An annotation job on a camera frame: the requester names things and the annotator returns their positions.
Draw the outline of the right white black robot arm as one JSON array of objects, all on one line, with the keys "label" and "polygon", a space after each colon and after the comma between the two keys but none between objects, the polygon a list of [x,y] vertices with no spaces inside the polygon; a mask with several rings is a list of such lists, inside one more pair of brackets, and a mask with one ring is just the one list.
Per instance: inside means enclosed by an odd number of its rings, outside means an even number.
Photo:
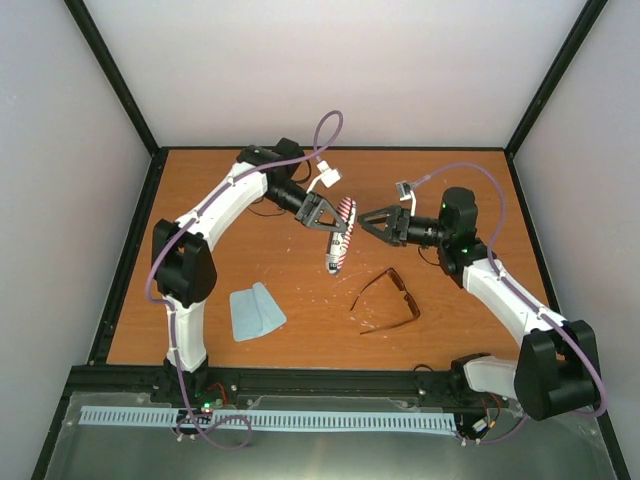
[{"label": "right white black robot arm", "polygon": [[452,386],[518,402],[534,420],[603,404],[597,345],[583,320],[568,321],[536,299],[477,235],[474,193],[451,187],[435,218],[392,205],[358,216],[362,229],[394,246],[433,247],[442,271],[478,299],[519,347],[515,361],[479,353],[452,364]]}]

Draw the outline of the light blue cleaning cloth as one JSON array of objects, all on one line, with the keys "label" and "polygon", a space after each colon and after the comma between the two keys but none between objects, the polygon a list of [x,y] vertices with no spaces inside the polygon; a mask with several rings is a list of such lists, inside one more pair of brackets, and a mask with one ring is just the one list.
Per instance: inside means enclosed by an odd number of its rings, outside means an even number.
[{"label": "light blue cleaning cloth", "polygon": [[282,327],[287,317],[263,283],[230,294],[232,335],[235,342],[257,339]]}]

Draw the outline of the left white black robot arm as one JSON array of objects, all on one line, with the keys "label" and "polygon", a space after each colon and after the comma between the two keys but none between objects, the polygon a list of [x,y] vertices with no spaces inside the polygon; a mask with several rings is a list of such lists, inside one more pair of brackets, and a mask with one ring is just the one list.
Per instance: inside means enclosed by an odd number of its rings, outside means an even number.
[{"label": "left white black robot arm", "polygon": [[184,401],[197,402],[208,390],[208,378],[200,371],[208,360],[205,304],[217,282],[212,252],[234,221],[253,202],[265,198],[306,228],[332,234],[348,231],[347,220],[314,191],[318,183],[327,188],[335,185],[341,179],[337,169],[320,159],[318,175],[309,187],[293,180],[297,165],[309,158],[299,144],[286,138],[272,150],[250,145],[199,204],[175,221],[161,219],[154,226],[145,294],[166,310],[166,362],[177,371],[172,388]]}]

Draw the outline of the flag newsprint glasses case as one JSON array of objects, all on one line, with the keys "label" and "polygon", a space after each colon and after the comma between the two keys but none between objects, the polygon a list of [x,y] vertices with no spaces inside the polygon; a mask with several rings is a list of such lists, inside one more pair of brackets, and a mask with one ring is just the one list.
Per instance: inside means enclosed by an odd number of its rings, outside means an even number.
[{"label": "flag newsprint glasses case", "polygon": [[346,256],[356,223],[356,201],[350,197],[344,197],[341,200],[337,211],[340,218],[345,222],[347,229],[343,233],[332,232],[329,237],[325,264],[330,275],[338,275],[346,261]]}]

